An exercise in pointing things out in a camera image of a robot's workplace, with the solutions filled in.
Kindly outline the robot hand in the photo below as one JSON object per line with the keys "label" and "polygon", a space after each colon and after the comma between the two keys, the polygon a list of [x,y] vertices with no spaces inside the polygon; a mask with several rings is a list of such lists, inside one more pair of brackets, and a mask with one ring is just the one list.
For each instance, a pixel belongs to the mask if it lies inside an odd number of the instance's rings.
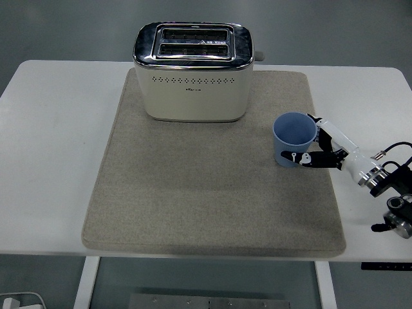
{"label": "robot hand", "polygon": [[340,129],[329,120],[309,116],[317,126],[314,139],[320,151],[299,152],[283,150],[280,155],[295,164],[310,168],[347,170],[355,183],[363,186],[382,168],[375,159],[364,156]]}

